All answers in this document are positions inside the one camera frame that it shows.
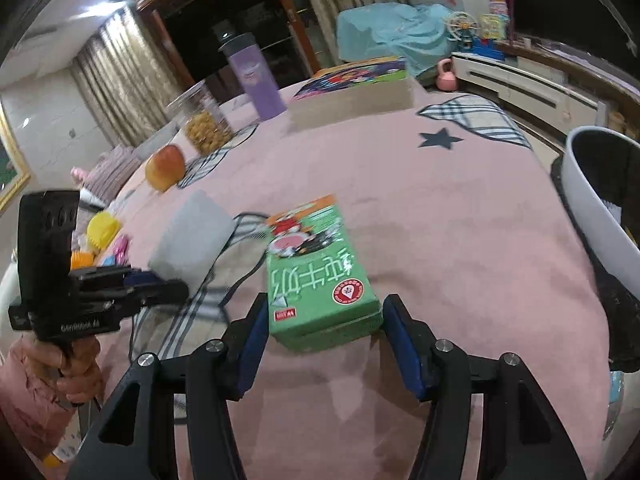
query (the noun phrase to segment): purple water bottle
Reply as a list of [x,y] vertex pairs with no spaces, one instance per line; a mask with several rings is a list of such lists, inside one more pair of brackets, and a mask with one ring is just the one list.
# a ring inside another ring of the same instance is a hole
[[220,47],[220,50],[225,53],[229,65],[263,121],[280,115],[287,109],[253,34],[236,36]]

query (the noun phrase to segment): book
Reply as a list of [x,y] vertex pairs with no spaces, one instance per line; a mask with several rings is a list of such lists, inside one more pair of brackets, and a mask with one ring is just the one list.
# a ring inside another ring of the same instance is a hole
[[410,76],[401,57],[381,57],[321,70],[289,103],[299,130],[414,105]]

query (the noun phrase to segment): pink toy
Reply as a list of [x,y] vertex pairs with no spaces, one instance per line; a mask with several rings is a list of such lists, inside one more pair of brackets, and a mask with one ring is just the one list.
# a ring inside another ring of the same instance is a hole
[[438,62],[438,78],[436,79],[436,86],[443,92],[455,92],[458,89],[458,78],[451,70],[445,70],[444,66],[449,64],[453,66],[453,62],[450,57]]
[[127,235],[120,235],[113,243],[113,256],[116,265],[127,265],[129,263],[129,238]]

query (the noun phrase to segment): door frame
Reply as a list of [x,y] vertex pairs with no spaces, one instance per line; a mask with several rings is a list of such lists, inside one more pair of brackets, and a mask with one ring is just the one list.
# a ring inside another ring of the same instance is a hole
[[[178,53],[169,31],[164,25],[164,20],[158,12],[158,9],[162,4],[170,1],[171,0],[138,0],[137,8],[147,27],[153,31],[153,34],[159,40],[159,45],[164,50],[169,62],[173,65],[180,82],[183,85],[187,85],[192,82],[190,86],[185,88],[187,89],[193,86],[194,79],[185,63],[182,61],[182,57],[180,56],[180,53]],[[309,37],[306,34],[304,23],[296,12],[293,0],[280,0],[280,3],[287,14],[290,26],[289,28],[294,33],[294,37],[292,39],[297,43],[297,46],[300,47],[297,50],[303,57],[302,61],[304,65],[310,67],[312,73],[318,72],[321,69],[320,63],[314,53]]]

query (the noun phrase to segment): trash bin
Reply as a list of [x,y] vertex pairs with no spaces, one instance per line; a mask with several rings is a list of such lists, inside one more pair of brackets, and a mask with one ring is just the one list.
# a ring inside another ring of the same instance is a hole
[[607,128],[576,128],[567,136],[561,179],[594,254],[640,300],[640,144]]

